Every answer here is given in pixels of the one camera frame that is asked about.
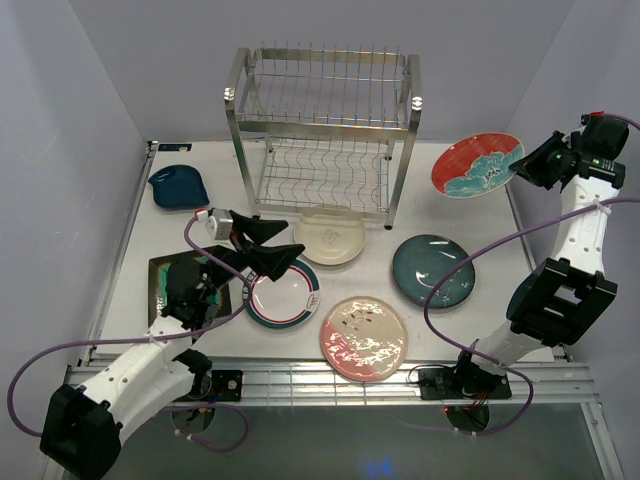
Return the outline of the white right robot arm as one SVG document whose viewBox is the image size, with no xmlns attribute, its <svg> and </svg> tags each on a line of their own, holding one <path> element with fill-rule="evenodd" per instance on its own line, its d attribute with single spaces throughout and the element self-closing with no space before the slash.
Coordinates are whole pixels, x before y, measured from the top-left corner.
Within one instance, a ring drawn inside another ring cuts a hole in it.
<svg viewBox="0 0 640 480">
<path fill-rule="evenodd" d="M 586 114 L 582 130 L 554 132 L 511 169 L 529 183 L 561 186 L 562 222 L 552 254 L 515 290 L 505 322 L 462 352 L 451 375 L 464 397 L 493 392 L 529 353 L 576 343 L 610 306 L 618 286 L 605 277 L 603 244 L 626 168 L 617 158 L 629 137 L 618 115 Z"/>
</svg>

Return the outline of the white green red rimmed plate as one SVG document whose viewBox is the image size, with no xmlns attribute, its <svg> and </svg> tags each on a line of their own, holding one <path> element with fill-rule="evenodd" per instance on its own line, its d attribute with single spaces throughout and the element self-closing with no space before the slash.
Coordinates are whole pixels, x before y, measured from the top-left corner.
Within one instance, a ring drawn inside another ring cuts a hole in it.
<svg viewBox="0 0 640 480">
<path fill-rule="evenodd" d="M 319 279 L 310 265 L 295 260 L 277 281 L 250 271 L 251 288 L 242 290 L 246 311 L 261 326 L 271 329 L 295 327 L 309 319 L 321 300 Z"/>
</svg>

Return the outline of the left blue table label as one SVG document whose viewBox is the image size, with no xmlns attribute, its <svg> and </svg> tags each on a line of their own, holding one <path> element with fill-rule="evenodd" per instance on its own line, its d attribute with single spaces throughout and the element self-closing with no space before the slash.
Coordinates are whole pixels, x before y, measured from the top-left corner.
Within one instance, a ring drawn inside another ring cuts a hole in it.
<svg viewBox="0 0 640 480">
<path fill-rule="evenodd" d="M 189 152 L 192 149 L 191 143 L 177 144 L 177 143 L 163 143 L 158 146 L 159 152 Z"/>
</svg>

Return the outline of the dark teal blossom plate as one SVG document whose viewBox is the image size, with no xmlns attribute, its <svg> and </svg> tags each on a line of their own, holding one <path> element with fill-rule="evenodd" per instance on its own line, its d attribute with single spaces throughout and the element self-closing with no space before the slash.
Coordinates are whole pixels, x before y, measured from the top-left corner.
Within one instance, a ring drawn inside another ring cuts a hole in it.
<svg viewBox="0 0 640 480">
<path fill-rule="evenodd" d="M 446 237 L 416 235 L 405 240 L 394 252 L 392 278 L 406 298 L 423 306 L 436 283 L 467 257 L 460 245 Z M 464 265 L 434 294 L 430 307 L 445 309 L 459 305 L 470 296 L 475 281 L 474 265 Z"/>
</svg>

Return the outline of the square black teal plate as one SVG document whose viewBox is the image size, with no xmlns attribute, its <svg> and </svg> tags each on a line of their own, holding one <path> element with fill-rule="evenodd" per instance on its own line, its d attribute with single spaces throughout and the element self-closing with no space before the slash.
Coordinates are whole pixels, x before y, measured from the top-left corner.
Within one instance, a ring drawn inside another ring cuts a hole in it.
<svg viewBox="0 0 640 480">
<path fill-rule="evenodd" d="M 170 266 L 183 259 L 193 259 L 206 264 L 208 259 L 194 251 L 184 251 L 171 255 L 152 258 L 148 262 L 147 324 L 151 325 L 167 304 L 167 278 Z M 216 317 L 232 313 L 229 286 L 225 285 L 216 295 L 208 298 L 210 304 L 217 304 Z"/>
</svg>

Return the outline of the stainless steel dish rack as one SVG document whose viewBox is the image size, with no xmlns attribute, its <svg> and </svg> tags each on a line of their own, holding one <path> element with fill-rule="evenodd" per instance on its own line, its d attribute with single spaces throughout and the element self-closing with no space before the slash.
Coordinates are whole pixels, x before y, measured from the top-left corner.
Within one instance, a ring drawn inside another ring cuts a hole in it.
<svg viewBox="0 0 640 480">
<path fill-rule="evenodd" d="M 393 228 L 423 113 L 419 56 L 241 47 L 223 99 L 253 216 L 345 209 Z"/>
</svg>

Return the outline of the cream and pink branch plate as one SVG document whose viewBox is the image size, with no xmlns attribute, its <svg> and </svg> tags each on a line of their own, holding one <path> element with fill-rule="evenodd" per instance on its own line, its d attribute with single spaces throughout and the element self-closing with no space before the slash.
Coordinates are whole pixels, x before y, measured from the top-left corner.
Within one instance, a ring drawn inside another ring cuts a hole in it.
<svg viewBox="0 0 640 480">
<path fill-rule="evenodd" d="M 360 383 L 389 378 L 408 351 L 408 332 L 401 316 L 371 296 L 351 297 L 336 304 L 322 323 L 319 339 L 331 367 Z"/>
</svg>

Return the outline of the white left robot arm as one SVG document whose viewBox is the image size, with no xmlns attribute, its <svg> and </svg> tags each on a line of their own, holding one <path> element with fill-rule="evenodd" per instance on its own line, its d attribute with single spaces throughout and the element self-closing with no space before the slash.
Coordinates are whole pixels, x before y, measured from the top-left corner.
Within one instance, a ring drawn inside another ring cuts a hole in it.
<svg viewBox="0 0 640 480">
<path fill-rule="evenodd" d="M 301 244 L 268 245 L 285 220 L 262 220 L 232 210 L 198 210 L 188 222 L 205 225 L 216 246 L 193 251 L 165 274 L 165 305 L 144 337 L 101 372 L 52 395 L 40 450 L 80 479 L 100 479 L 125 441 L 176 399 L 199 400 L 212 387 L 212 363 L 194 349 L 208 328 L 224 323 L 214 298 L 244 270 L 280 279 L 303 252 Z"/>
</svg>

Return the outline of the red and teal plate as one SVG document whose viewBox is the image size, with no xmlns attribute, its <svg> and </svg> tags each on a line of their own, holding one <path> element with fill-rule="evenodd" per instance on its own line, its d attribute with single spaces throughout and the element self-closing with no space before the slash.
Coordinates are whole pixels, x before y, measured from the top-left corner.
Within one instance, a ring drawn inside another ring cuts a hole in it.
<svg viewBox="0 0 640 480">
<path fill-rule="evenodd" d="M 439 156 L 431 171 L 431 181 L 447 198 L 480 197 L 508 184 L 515 176 L 510 166 L 524 156 L 523 144 L 510 134 L 472 135 Z"/>
</svg>

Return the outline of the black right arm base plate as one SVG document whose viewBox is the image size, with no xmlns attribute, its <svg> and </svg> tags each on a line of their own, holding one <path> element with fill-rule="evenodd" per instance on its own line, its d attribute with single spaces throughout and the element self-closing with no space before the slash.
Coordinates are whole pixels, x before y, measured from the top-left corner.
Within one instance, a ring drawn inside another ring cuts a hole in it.
<svg viewBox="0 0 640 480">
<path fill-rule="evenodd" d="M 418 369 L 417 384 L 423 400 L 506 400 L 512 391 L 506 376 L 480 370 L 477 373 L 457 372 L 453 367 L 423 367 Z"/>
</svg>

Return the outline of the dark blue irregular dish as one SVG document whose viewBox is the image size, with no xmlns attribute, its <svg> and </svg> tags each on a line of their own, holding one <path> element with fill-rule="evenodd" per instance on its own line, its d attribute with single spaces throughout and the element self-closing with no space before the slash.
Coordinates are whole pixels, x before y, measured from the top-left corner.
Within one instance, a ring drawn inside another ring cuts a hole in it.
<svg viewBox="0 0 640 480">
<path fill-rule="evenodd" d="M 189 165 L 161 168 L 147 180 L 155 205 L 177 211 L 206 207 L 210 200 L 200 172 Z"/>
</svg>

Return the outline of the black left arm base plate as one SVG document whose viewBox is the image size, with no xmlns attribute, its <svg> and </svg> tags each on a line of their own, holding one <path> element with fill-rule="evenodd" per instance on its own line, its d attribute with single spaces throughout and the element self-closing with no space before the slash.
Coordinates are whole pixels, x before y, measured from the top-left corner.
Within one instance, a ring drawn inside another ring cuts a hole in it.
<svg viewBox="0 0 640 480">
<path fill-rule="evenodd" d="M 211 370 L 196 375 L 191 390 L 182 400 L 193 402 L 238 402 L 242 398 L 242 370 Z"/>
</svg>

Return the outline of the cream bear plate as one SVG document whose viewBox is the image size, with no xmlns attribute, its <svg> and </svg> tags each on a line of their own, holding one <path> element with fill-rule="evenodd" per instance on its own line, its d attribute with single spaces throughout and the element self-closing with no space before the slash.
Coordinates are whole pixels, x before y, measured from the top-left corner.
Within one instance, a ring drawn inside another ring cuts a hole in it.
<svg viewBox="0 0 640 480">
<path fill-rule="evenodd" d="M 366 244 L 362 216 L 344 206 L 304 209 L 294 225 L 296 243 L 303 244 L 303 255 L 319 265 L 338 266 L 354 260 Z"/>
</svg>

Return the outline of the aluminium front rail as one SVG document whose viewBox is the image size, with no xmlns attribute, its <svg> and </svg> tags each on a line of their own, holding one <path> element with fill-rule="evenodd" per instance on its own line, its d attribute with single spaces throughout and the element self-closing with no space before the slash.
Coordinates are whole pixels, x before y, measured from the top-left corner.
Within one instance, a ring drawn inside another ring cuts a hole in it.
<svg viewBox="0 0 640 480">
<path fill-rule="evenodd" d="M 321 361 L 236 362 L 218 359 L 216 370 L 243 372 L 244 407 L 342 407 L 440 405 L 445 400 L 423 400 L 414 382 L 417 364 L 407 362 L 381 382 L 357 383 L 339 375 Z M 519 363 L 515 369 L 534 385 L 536 404 L 581 404 L 601 401 L 589 367 L 582 363 Z"/>
</svg>

